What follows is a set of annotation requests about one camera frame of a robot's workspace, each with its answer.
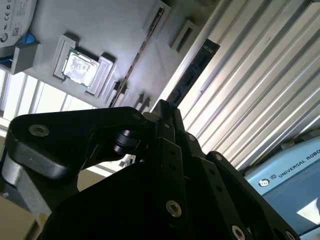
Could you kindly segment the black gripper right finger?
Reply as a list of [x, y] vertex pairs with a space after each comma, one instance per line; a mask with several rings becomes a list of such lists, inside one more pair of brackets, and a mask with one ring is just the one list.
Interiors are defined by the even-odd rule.
[[189, 214], [199, 239], [298, 240], [299, 235], [217, 151], [203, 153], [172, 110], [175, 140], [182, 151]]

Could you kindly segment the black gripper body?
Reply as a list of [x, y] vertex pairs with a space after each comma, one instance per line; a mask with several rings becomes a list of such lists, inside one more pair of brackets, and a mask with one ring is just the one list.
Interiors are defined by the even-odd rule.
[[171, 160], [130, 165], [65, 200], [43, 240], [224, 240], [227, 228]]

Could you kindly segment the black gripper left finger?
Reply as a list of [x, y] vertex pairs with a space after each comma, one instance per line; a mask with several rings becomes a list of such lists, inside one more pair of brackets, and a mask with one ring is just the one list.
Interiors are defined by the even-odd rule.
[[7, 183], [45, 227], [64, 201], [137, 163], [181, 163], [173, 109], [132, 107], [29, 114], [7, 133]]

